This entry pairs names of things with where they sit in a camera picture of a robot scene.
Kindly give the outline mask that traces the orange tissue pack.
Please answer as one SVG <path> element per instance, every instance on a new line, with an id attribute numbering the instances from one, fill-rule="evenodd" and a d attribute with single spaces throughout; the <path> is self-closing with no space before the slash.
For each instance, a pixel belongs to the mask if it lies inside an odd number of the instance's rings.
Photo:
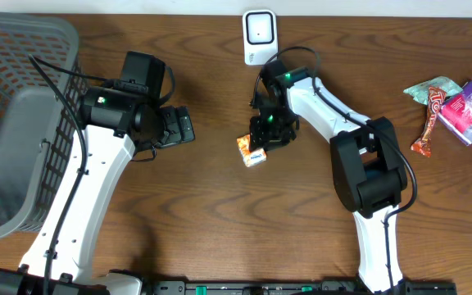
<path id="1" fill-rule="evenodd" d="M 252 167 L 266 161 L 266 151 L 260 147 L 254 151 L 250 150 L 250 135 L 246 134 L 237 138 L 237 145 L 240 155 L 243 159 L 243 164 L 246 167 Z"/>

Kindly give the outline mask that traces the teal wet wipes pack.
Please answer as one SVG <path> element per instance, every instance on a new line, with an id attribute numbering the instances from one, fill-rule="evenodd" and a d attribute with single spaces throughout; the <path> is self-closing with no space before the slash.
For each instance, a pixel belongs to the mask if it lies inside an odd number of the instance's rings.
<path id="1" fill-rule="evenodd" d="M 404 94 L 413 97 L 415 102 L 427 105 L 429 102 L 429 87 L 436 87 L 446 93 L 447 97 L 456 95 L 462 91 L 462 87 L 452 79 L 445 76 L 438 76 L 425 82 L 410 86 L 403 90 Z"/>

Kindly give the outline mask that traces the red brown snack bar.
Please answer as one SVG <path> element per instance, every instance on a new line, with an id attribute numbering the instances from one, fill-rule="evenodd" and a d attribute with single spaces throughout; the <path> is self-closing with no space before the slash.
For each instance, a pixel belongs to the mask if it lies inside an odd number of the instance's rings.
<path id="1" fill-rule="evenodd" d="M 436 123 L 447 93 L 439 87 L 429 86 L 427 116 L 424 123 L 424 131 L 411 145 L 411 150 L 425 157 L 431 157 L 431 138 L 433 127 Z"/>

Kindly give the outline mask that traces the purple sanitary pad pack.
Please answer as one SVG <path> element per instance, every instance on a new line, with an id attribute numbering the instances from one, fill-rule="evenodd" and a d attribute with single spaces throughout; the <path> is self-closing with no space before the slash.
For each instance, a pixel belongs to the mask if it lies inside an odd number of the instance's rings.
<path id="1" fill-rule="evenodd" d="M 439 119 L 466 146 L 472 144 L 472 80 L 442 105 Z"/>

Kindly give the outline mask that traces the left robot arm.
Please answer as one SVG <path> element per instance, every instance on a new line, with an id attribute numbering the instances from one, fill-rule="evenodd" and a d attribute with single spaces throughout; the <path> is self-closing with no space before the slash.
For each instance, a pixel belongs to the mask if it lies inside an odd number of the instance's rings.
<path id="1" fill-rule="evenodd" d="M 75 139 L 47 218 L 17 270 L 0 269 L 0 294 L 145 294 L 146 280 L 127 270 L 92 275 L 93 254 L 111 195 L 138 152 L 195 139 L 187 107 L 162 95 L 172 69 L 130 51 L 119 79 L 103 79 L 71 111 Z"/>

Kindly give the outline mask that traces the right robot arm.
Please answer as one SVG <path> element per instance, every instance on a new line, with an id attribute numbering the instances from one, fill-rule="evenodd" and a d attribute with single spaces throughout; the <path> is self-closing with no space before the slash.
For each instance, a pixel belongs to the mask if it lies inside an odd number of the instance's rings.
<path id="1" fill-rule="evenodd" d="M 371 293 L 393 291 L 403 278 L 395 221 L 409 166 L 392 123 L 353 111 L 306 67 L 288 70 L 282 61 L 270 61 L 258 80 L 267 93 L 251 102 L 259 114 L 250 120 L 250 150 L 286 146 L 296 138 L 299 120 L 309 123 L 329 143 L 335 192 L 353 214 L 360 280 Z"/>

